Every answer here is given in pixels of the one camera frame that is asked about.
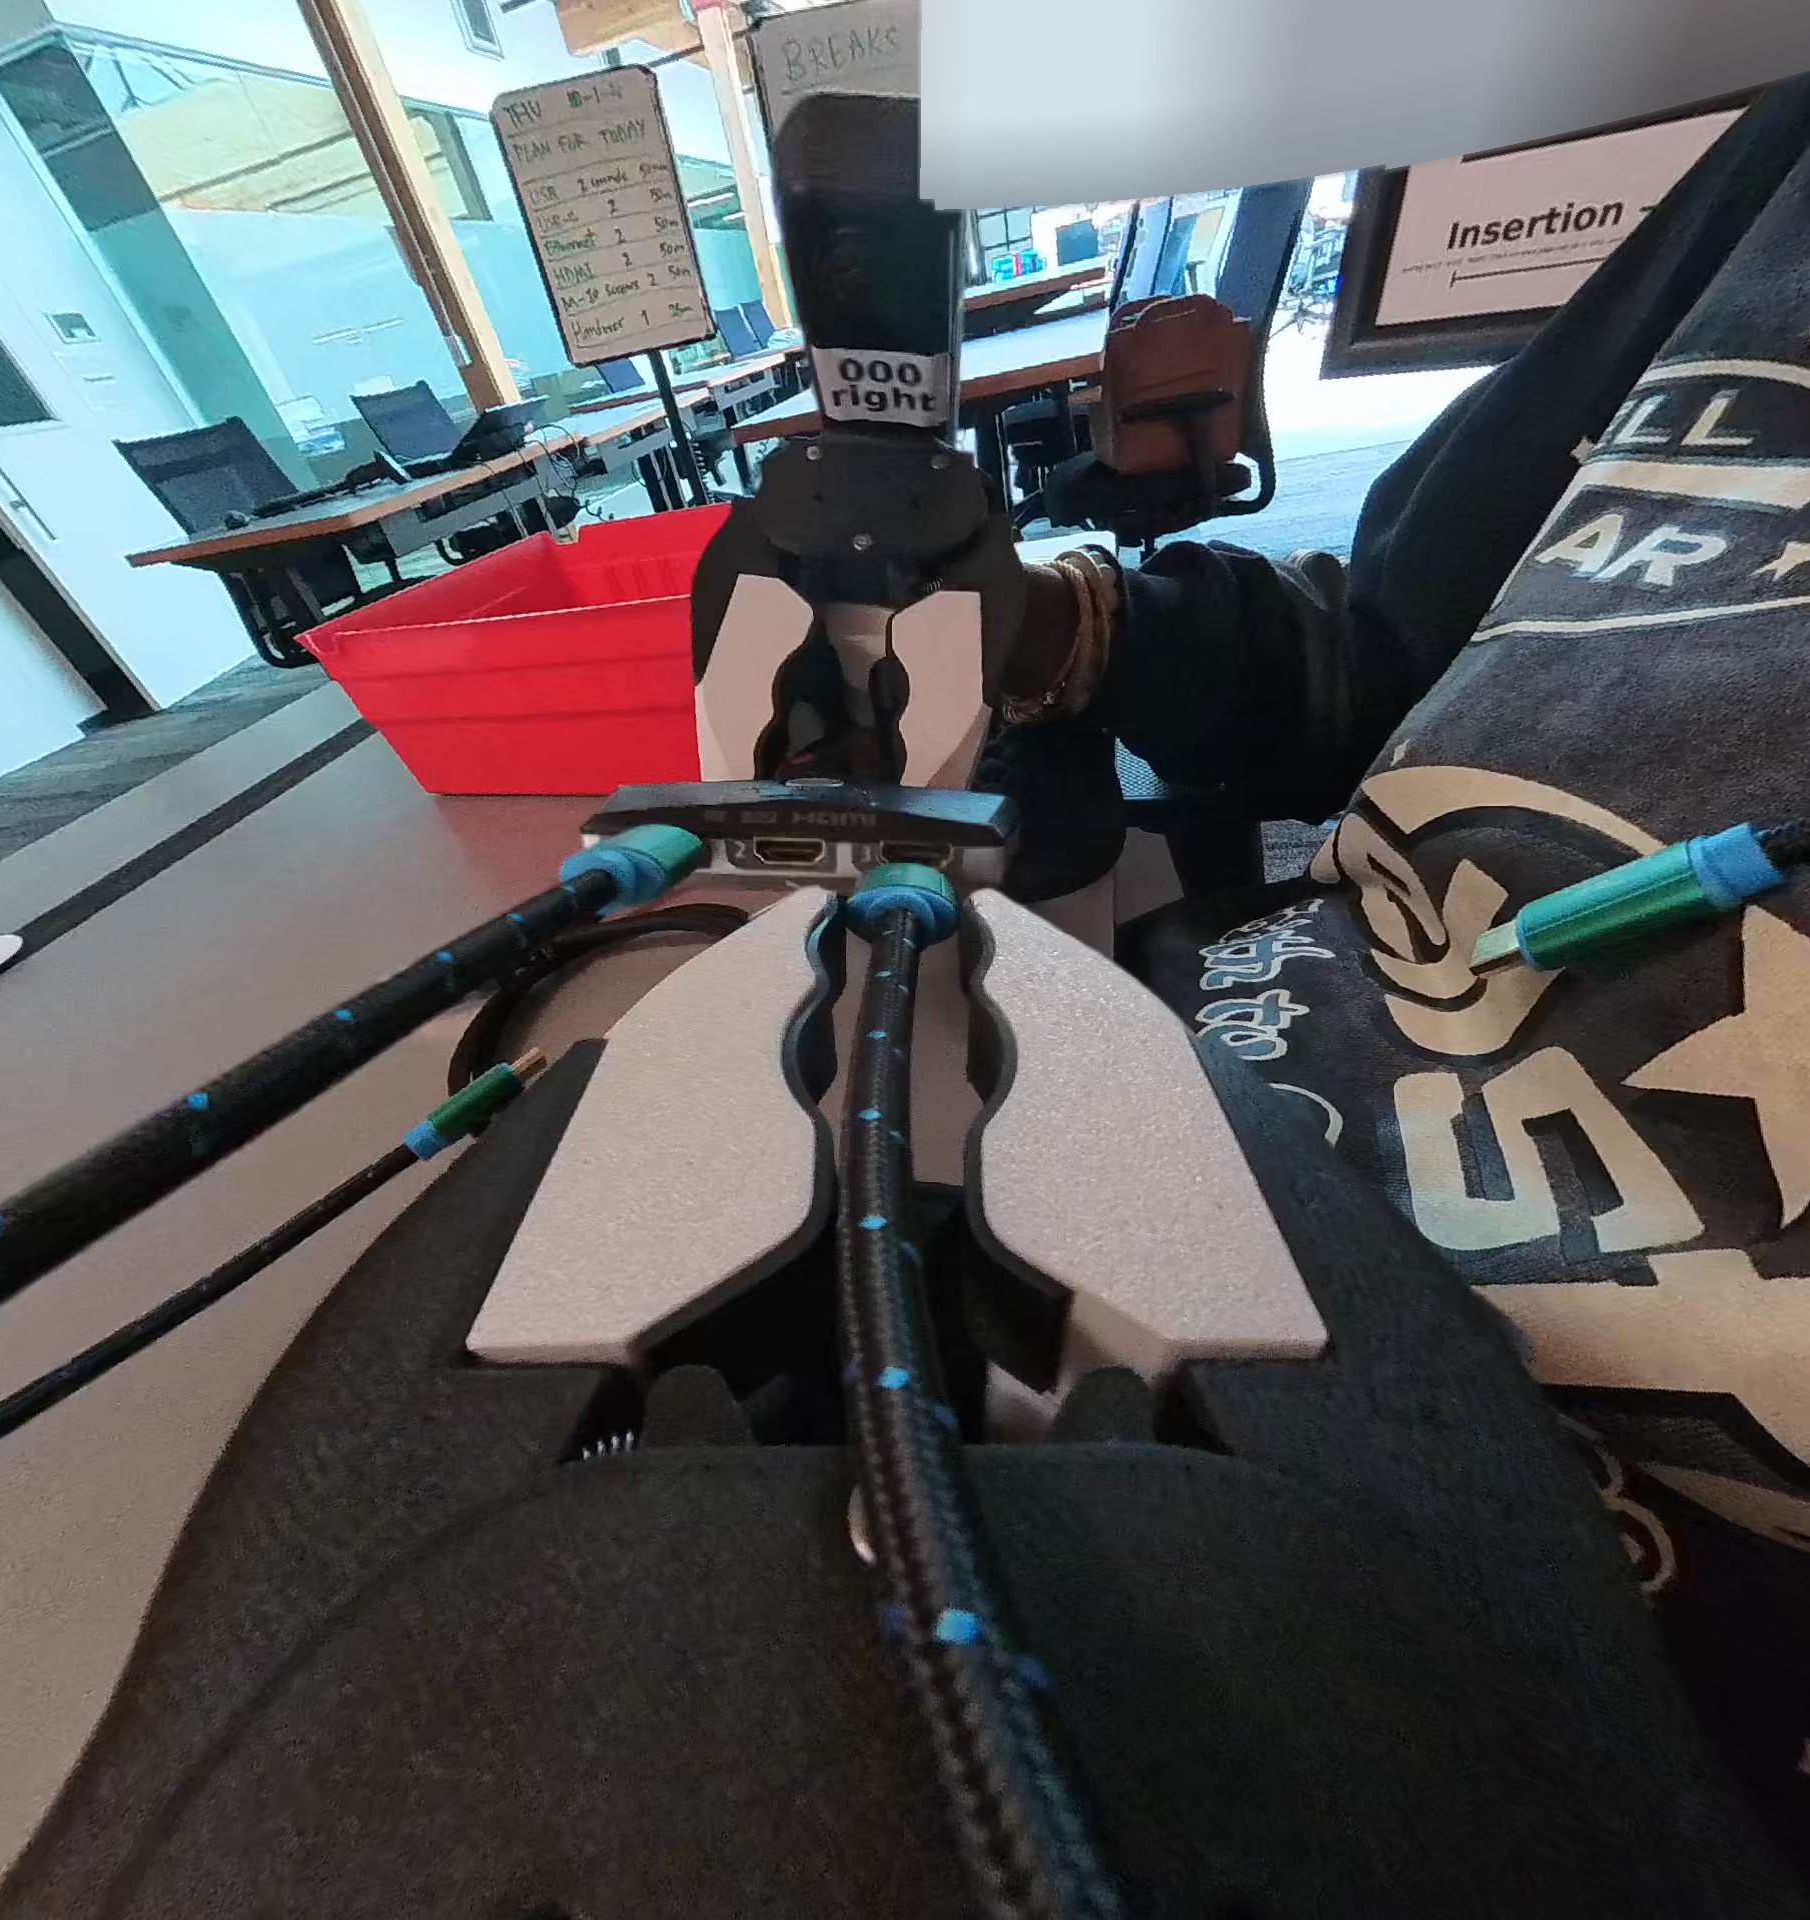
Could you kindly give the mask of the black mesh office chair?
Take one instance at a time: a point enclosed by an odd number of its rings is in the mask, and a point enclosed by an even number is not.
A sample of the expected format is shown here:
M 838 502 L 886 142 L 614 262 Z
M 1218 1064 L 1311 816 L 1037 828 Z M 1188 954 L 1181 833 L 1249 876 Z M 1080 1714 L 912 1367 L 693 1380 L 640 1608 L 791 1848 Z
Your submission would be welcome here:
M 408 477 L 433 477 L 467 463 L 461 424 L 423 380 L 352 401 L 380 448 Z
M 256 509 L 294 492 L 291 479 L 238 416 L 166 437 L 119 440 L 113 446 L 195 539 L 234 531 L 234 515 L 245 522 Z M 295 545 L 289 559 L 241 559 L 216 570 L 258 659 L 284 670 L 315 663 L 298 636 L 337 607 L 353 605 L 361 595 L 358 576 L 337 545 Z

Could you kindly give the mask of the wide black HDMI switch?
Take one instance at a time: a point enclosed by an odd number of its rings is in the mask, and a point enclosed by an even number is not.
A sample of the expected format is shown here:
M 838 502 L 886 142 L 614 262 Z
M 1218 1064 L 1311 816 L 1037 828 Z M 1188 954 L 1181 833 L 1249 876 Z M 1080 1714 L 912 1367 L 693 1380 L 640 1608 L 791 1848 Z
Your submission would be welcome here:
M 580 845 L 633 828 L 700 837 L 706 874 L 769 889 L 821 886 L 849 891 L 880 867 L 939 872 L 961 895 L 995 887 L 1016 845 L 1016 807 L 964 788 L 846 782 L 695 782 L 624 785 L 583 822 Z

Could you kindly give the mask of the red plastic bin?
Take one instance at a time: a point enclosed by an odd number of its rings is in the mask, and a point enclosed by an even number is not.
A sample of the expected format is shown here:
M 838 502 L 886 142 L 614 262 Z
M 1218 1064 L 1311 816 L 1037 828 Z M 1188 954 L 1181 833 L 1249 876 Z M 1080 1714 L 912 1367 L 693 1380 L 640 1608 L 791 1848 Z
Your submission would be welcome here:
M 433 796 L 695 782 L 688 595 L 727 514 L 515 540 L 334 617 L 304 644 Z

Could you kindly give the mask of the person's right forearm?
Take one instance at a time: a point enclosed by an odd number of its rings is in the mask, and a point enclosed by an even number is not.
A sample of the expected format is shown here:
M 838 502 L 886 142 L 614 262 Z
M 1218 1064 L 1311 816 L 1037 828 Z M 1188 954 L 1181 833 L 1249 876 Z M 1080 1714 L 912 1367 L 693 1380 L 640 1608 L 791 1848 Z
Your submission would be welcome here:
M 1173 788 L 1324 821 L 1473 636 L 1486 589 L 1361 548 L 1280 563 L 1181 540 L 1118 573 L 1088 718 Z

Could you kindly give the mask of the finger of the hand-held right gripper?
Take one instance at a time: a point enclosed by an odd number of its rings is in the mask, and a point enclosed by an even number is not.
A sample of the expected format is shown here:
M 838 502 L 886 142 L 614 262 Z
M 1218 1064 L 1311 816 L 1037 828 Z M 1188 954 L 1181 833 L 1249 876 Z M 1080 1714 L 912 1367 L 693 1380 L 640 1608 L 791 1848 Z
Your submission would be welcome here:
M 849 727 L 823 615 L 784 581 L 737 576 L 700 666 L 700 779 L 767 782 Z
M 901 788 L 966 788 L 991 712 L 985 686 L 983 597 L 942 589 L 888 619 L 886 659 L 903 670 Z

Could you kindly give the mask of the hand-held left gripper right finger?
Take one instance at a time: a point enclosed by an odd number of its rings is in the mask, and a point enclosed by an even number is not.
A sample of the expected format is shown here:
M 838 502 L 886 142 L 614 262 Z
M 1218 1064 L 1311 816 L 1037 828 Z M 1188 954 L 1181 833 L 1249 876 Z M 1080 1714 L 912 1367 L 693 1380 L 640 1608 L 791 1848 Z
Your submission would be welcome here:
M 964 1203 L 985 1261 L 985 1425 L 1048 1428 L 1086 1374 L 1163 1402 L 1213 1362 L 1329 1334 L 1181 1021 L 1032 909 L 964 906 Z

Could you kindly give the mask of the brown office chair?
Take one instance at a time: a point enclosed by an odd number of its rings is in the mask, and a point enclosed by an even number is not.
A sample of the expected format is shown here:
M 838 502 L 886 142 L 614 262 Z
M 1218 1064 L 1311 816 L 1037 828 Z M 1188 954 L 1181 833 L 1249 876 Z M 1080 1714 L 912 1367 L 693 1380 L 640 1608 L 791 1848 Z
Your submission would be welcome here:
M 1209 518 L 1272 503 L 1268 338 L 1212 297 L 1154 297 L 1111 315 L 1092 448 L 1131 510 L 1191 503 Z

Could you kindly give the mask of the black framed tag sign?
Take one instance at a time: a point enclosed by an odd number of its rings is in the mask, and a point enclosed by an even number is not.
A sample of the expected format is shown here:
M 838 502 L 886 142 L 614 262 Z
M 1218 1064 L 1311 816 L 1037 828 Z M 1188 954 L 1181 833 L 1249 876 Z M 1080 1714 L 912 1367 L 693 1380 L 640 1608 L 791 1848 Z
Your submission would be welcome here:
M 1758 87 L 1469 158 L 1358 174 L 1326 380 L 1511 359 L 1642 227 Z

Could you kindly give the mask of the handwritten whiteboard on stand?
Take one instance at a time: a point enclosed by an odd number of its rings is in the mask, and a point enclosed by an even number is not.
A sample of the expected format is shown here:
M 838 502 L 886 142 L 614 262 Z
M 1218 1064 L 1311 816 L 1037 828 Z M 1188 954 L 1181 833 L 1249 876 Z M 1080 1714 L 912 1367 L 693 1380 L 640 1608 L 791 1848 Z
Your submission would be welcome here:
M 487 117 L 568 364 L 642 359 L 688 496 L 710 503 L 668 352 L 716 325 L 655 72 L 614 65 L 508 91 Z

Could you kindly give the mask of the black laptop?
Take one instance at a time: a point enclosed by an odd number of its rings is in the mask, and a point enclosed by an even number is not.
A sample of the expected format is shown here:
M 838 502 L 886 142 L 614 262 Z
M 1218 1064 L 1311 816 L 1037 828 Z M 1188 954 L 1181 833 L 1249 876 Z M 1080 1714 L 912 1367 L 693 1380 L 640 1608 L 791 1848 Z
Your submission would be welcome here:
M 486 406 L 443 455 L 446 469 L 472 469 L 519 452 L 537 426 L 545 426 L 545 397 Z

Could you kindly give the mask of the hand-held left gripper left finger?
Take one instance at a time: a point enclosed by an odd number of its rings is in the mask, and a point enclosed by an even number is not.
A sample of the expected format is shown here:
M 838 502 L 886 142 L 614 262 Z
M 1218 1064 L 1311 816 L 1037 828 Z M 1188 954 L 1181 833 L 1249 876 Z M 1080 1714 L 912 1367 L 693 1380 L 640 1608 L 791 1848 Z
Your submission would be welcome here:
M 787 891 L 609 1034 L 467 1332 L 507 1365 L 639 1370 L 823 1232 L 835 896 Z

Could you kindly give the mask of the small handwritten whiteboard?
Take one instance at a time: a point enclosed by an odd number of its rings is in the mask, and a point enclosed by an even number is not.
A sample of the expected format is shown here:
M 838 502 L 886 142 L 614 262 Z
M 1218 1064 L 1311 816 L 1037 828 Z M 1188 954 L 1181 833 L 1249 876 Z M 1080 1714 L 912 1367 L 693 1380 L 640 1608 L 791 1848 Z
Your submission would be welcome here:
M 767 142 L 813 94 L 918 100 L 918 2 L 841 2 L 759 17 L 750 25 Z

